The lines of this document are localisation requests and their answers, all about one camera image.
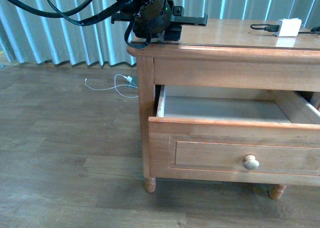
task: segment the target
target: turned wooden leg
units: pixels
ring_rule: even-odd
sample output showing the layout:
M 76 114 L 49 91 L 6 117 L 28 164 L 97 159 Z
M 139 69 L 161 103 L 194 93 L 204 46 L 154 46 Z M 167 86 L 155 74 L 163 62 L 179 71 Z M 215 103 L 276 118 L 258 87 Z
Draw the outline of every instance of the turned wooden leg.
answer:
M 145 178 L 144 184 L 145 191 L 153 193 L 156 190 L 156 178 Z
M 276 184 L 274 188 L 270 191 L 270 198 L 273 200 L 279 200 L 287 187 L 284 185 Z

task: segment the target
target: white cable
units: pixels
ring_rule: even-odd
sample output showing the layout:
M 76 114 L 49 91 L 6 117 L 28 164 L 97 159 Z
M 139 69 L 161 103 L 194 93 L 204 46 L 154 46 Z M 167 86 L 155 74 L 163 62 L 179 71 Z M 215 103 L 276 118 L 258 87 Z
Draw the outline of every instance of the white cable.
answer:
M 124 76 L 124 75 L 122 75 L 122 74 L 116 74 L 116 75 L 114 76 L 114 86 L 113 86 L 113 87 L 105 88 L 105 89 L 94 89 L 94 88 L 92 88 L 91 86 L 87 85 L 87 80 L 88 80 L 87 78 L 84 80 L 84 85 L 85 85 L 86 87 L 90 88 L 90 89 L 93 90 L 93 91 L 108 91 L 108 90 L 115 89 L 116 92 L 117 92 L 119 95 L 121 95 L 122 97 L 125 97 L 125 98 L 138 98 L 139 96 L 126 96 L 126 95 L 121 94 L 121 93 L 118 91 L 118 89 L 117 89 L 118 87 L 131 87 L 131 88 L 138 89 L 138 87 L 137 87 L 135 84 L 133 84 L 133 83 L 132 83 L 132 85 L 131 85 L 131 84 L 119 84 L 119 85 L 117 85 L 116 79 L 117 79 L 118 76 L 125 78 L 128 82 L 131 82 L 131 81 L 132 81 L 132 78 L 131 78 L 130 76 L 127 77 L 127 76 Z

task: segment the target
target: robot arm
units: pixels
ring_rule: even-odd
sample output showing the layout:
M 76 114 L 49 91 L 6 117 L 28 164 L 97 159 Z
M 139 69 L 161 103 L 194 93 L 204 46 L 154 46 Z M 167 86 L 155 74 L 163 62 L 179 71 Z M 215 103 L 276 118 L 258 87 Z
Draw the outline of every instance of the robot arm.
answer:
M 174 6 L 173 0 L 134 0 L 131 5 L 112 15 L 111 23 L 115 21 L 130 22 L 125 40 L 128 42 L 131 30 L 138 38 L 146 39 L 146 45 L 151 38 L 158 38 L 164 33 L 165 41 L 178 41 L 181 38 L 182 25 L 206 26 L 208 16 L 184 17 L 184 8 Z

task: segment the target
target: wooden tabletop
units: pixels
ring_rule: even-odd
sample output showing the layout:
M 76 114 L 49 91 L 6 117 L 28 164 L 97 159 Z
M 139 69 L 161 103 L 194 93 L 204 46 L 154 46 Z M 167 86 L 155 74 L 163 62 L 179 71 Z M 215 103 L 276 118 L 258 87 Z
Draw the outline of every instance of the wooden tabletop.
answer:
M 251 24 L 276 24 L 276 21 L 209 19 L 205 27 L 183 26 L 180 41 L 166 41 L 172 45 L 198 45 L 215 47 L 247 47 L 320 50 L 320 35 L 299 34 L 297 37 L 276 37 L 274 33 L 253 30 Z

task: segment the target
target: white charger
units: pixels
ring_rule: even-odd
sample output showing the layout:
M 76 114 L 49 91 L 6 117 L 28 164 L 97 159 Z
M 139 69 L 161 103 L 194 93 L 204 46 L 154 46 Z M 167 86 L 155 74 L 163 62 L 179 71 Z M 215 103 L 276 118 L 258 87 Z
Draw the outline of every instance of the white charger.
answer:
M 296 37 L 301 27 L 301 19 L 279 19 L 277 25 L 279 30 L 274 33 L 276 37 Z

